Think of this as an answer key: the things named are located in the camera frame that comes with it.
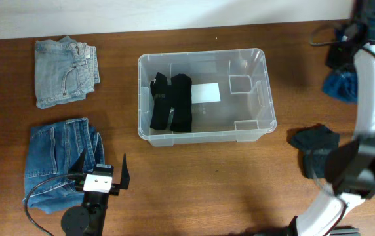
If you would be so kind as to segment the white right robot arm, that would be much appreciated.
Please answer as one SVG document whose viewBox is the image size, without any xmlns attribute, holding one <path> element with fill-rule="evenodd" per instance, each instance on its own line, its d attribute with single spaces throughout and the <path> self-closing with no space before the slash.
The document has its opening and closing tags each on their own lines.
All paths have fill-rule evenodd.
<svg viewBox="0 0 375 236">
<path fill-rule="evenodd" d="M 327 153 L 326 184 L 311 206 L 278 235 L 357 235 L 357 230 L 340 229 L 338 224 L 375 196 L 375 1 L 354 2 L 349 21 L 331 26 L 337 38 L 322 43 L 329 47 L 327 66 L 356 73 L 354 138 Z"/>
</svg>

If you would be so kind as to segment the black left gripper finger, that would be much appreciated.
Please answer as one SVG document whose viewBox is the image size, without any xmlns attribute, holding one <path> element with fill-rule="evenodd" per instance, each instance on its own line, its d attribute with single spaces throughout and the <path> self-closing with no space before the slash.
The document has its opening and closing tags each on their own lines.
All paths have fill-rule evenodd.
<svg viewBox="0 0 375 236">
<path fill-rule="evenodd" d="M 123 155 L 123 162 L 122 162 L 122 168 L 121 168 L 121 181 L 120 181 L 120 189 L 127 190 L 130 183 L 130 174 L 128 171 L 127 166 L 127 156 L 126 154 Z"/>
<path fill-rule="evenodd" d="M 76 160 L 76 162 L 68 170 L 68 173 L 69 174 L 83 173 L 83 167 L 84 167 L 84 164 L 85 164 L 85 157 L 86 157 L 86 149 L 84 149 L 81 152 L 81 154 L 79 155 L 79 158 Z"/>
</svg>

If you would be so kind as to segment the dark blue garment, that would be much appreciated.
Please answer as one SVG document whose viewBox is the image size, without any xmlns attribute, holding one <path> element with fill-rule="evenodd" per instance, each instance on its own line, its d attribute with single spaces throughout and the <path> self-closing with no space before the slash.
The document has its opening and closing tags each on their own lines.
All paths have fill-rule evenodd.
<svg viewBox="0 0 375 236">
<path fill-rule="evenodd" d="M 354 66 L 331 69 L 327 75 L 322 91 L 330 97 L 345 103 L 357 103 L 358 82 Z"/>
</svg>

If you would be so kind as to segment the dark green-black garment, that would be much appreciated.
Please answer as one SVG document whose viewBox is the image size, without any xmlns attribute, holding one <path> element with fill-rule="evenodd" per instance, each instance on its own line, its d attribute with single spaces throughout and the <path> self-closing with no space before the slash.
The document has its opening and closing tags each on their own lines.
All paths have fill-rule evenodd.
<svg viewBox="0 0 375 236">
<path fill-rule="evenodd" d="M 317 124 L 290 130 L 287 140 L 298 150 L 304 177 L 325 178 L 328 154 L 338 148 L 340 135 L 322 124 Z"/>
</svg>

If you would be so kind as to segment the dark blue folded jeans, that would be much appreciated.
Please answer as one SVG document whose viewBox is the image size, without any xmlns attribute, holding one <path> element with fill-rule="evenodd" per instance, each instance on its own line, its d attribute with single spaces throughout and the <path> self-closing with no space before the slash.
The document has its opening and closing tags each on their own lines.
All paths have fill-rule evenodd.
<svg viewBox="0 0 375 236">
<path fill-rule="evenodd" d="M 87 118 L 33 127 L 24 172 L 25 195 L 40 182 L 67 174 L 84 149 L 84 172 L 104 163 L 102 137 Z M 37 188 L 30 195 L 28 207 L 51 214 L 80 205 L 82 200 L 83 193 L 75 189 L 75 183 L 61 178 Z"/>
</svg>

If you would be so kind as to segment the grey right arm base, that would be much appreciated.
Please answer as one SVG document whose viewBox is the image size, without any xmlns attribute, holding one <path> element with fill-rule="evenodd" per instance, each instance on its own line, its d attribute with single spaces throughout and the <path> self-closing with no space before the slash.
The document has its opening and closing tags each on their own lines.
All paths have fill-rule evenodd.
<svg viewBox="0 0 375 236">
<path fill-rule="evenodd" d="M 330 232 L 329 236 L 361 236 L 358 228 L 339 228 Z"/>
</svg>

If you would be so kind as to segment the white label in container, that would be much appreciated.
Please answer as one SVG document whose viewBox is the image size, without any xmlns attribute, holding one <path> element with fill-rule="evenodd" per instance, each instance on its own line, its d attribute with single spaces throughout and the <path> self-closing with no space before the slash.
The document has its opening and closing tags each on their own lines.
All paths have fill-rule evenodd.
<svg viewBox="0 0 375 236">
<path fill-rule="evenodd" d="M 192 85 L 191 101 L 193 104 L 220 102 L 220 89 L 218 83 L 205 83 Z"/>
</svg>

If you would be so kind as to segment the black garment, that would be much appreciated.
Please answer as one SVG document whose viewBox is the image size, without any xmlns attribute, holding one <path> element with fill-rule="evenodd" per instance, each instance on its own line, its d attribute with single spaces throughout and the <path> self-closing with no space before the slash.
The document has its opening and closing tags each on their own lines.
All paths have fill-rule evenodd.
<svg viewBox="0 0 375 236">
<path fill-rule="evenodd" d="M 153 115 L 150 127 L 154 130 L 165 130 L 173 111 L 170 131 L 192 131 L 192 80 L 186 74 L 178 74 L 168 79 L 157 72 L 155 79 L 150 82 L 151 96 L 154 101 Z"/>
</svg>

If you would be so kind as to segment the clear plastic storage container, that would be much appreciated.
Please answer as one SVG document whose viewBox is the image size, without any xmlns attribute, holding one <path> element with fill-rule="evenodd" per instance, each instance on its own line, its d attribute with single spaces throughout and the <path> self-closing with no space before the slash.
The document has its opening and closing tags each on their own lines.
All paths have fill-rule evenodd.
<svg viewBox="0 0 375 236">
<path fill-rule="evenodd" d="M 192 131 L 150 127 L 157 72 L 186 74 L 192 85 L 218 83 L 220 102 L 193 104 Z M 276 129 L 266 56 L 261 49 L 144 54 L 138 59 L 138 135 L 155 147 L 205 142 L 255 142 Z"/>
</svg>

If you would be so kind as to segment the light blue jeans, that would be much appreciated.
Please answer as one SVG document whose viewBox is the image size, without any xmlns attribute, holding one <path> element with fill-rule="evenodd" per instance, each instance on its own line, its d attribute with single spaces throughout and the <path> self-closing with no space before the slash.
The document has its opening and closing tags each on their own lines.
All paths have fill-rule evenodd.
<svg viewBox="0 0 375 236">
<path fill-rule="evenodd" d="M 84 100 L 100 83 L 96 47 L 68 36 L 37 41 L 34 79 L 40 109 Z"/>
</svg>

